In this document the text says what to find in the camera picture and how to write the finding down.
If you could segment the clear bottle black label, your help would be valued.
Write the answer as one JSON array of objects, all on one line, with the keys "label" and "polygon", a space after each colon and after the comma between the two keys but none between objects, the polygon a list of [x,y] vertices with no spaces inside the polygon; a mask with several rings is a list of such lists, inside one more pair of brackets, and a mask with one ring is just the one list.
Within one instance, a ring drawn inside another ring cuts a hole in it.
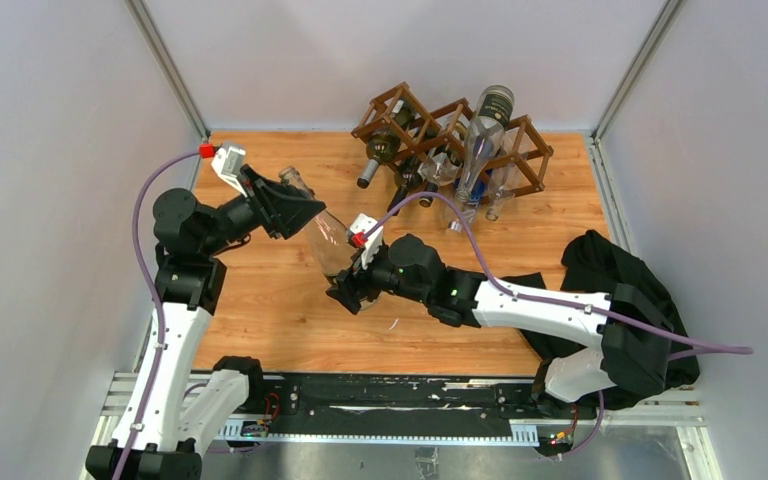
[{"label": "clear bottle black label", "polygon": [[[318,200],[295,167],[283,169],[279,177],[282,184],[293,186],[311,199]],[[335,286],[338,273],[350,266],[351,257],[356,251],[348,242],[347,226],[326,209],[317,214],[302,231],[329,288]],[[376,302],[377,299],[362,298],[360,311],[372,307]]]},{"label": "clear bottle black label", "polygon": [[480,173],[503,144],[515,103],[513,92],[503,85],[488,86],[479,100],[464,143],[464,163],[455,198],[468,203]]}]

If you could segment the dark green wine bottle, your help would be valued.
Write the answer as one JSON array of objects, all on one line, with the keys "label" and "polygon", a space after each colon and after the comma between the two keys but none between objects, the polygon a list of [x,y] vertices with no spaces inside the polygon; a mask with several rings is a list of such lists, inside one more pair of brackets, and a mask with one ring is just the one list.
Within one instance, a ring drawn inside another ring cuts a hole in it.
[{"label": "dark green wine bottle", "polygon": [[[391,117],[396,125],[407,132],[415,111],[404,99],[399,99],[391,111]],[[368,162],[356,181],[359,188],[366,189],[379,167],[393,161],[401,143],[401,138],[389,127],[382,127],[373,133],[365,147]]]}]

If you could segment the clear bottle gold label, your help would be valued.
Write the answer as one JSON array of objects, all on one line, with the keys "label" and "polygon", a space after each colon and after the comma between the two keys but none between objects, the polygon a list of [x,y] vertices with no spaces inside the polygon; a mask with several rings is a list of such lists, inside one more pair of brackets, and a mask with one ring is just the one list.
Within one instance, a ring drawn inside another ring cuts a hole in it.
[{"label": "clear bottle gold label", "polygon": [[[458,120],[455,125],[455,137],[458,140],[463,140],[466,134],[466,126],[461,120]],[[426,131],[422,140],[430,140],[437,136],[435,130]],[[435,147],[426,154],[429,158],[428,161],[423,161],[418,168],[418,173],[426,181],[424,191],[438,192],[441,186],[451,184],[455,180],[455,176],[459,171],[462,161],[455,155],[449,144],[442,144]],[[419,200],[419,204],[428,208],[433,203],[433,198],[423,197]]]}]

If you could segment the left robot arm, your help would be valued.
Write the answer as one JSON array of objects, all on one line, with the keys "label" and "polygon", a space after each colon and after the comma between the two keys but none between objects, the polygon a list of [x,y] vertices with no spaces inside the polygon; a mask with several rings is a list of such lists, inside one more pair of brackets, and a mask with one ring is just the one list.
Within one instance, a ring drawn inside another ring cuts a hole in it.
[{"label": "left robot arm", "polygon": [[248,166],[234,174],[233,183],[240,193],[219,207],[202,204],[183,188],[154,202],[158,271],[148,280],[153,345],[111,440],[88,451],[85,468],[94,479],[198,479],[230,415],[236,409],[256,412],[265,403],[260,362],[235,356],[222,358],[192,403],[184,403],[227,273],[218,256],[246,244],[257,229],[289,239],[326,205]]}]

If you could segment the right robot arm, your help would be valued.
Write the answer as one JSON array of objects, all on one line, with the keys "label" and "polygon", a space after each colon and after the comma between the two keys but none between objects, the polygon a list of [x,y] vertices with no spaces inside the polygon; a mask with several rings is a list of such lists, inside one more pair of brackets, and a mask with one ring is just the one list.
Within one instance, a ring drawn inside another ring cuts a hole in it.
[{"label": "right robot arm", "polygon": [[434,248],[408,234],[391,245],[366,242],[326,293],[353,314],[387,293],[424,305],[448,326],[515,328],[579,345],[538,370],[531,403],[544,417],[603,390],[647,398],[668,388],[674,329],[629,285],[611,293],[569,293],[502,282],[445,265]]}]

